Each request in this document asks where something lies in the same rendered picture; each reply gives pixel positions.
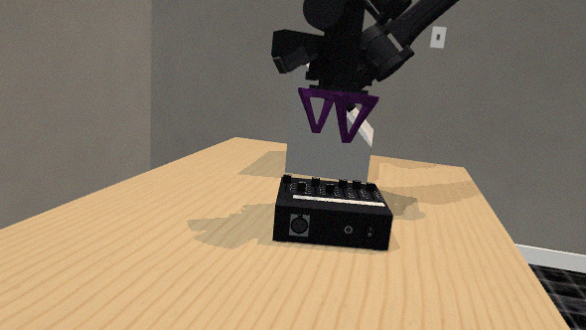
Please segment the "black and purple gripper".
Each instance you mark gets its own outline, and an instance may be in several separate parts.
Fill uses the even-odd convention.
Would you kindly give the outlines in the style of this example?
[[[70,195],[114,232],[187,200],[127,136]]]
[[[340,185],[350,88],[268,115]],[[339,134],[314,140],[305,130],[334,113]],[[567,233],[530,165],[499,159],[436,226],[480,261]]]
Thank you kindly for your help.
[[[371,86],[372,77],[357,75],[361,40],[356,40],[356,38],[350,37],[347,37],[347,39],[353,40],[350,71],[348,74],[306,72],[305,80],[319,81],[319,85],[310,84],[309,88],[298,87],[298,92],[307,113],[313,133],[321,132],[333,106],[333,103],[335,102],[339,129],[343,143],[352,142],[362,123],[378,103],[379,99],[379,96],[368,95],[368,90],[354,89],[354,84]],[[325,100],[317,124],[315,121],[310,97],[319,97]],[[349,133],[347,127],[348,103],[359,103],[362,105],[362,108]]]

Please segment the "black lighting desk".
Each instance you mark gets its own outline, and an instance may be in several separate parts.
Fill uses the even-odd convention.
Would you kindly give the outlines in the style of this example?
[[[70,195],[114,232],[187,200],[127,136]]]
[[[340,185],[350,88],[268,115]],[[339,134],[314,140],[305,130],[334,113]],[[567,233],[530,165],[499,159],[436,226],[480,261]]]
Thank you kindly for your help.
[[[275,203],[272,240],[388,250],[392,220],[375,183],[284,174]]]

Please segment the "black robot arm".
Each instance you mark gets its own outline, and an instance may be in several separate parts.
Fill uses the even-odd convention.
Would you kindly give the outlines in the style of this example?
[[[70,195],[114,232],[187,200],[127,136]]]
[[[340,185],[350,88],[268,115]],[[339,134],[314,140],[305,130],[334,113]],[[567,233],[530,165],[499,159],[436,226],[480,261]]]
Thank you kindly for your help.
[[[379,14],[367,0],[304,0],[306,21],[331,37],[274,31],[271,56],[279,73],[309,64],[309,72],[348,74],[353,47],[353,40],[347,39],[350,37],[362,40],[357,75],[381,82],[414,55],[409,46],[417,36],[459,0],[419,0],[406,12],[412,0],[369,1]],[[363,31],[365,9],[376,23]],[[401,52],[387,37],[389,33]],[[334,37],[337,35],[342,38]]]

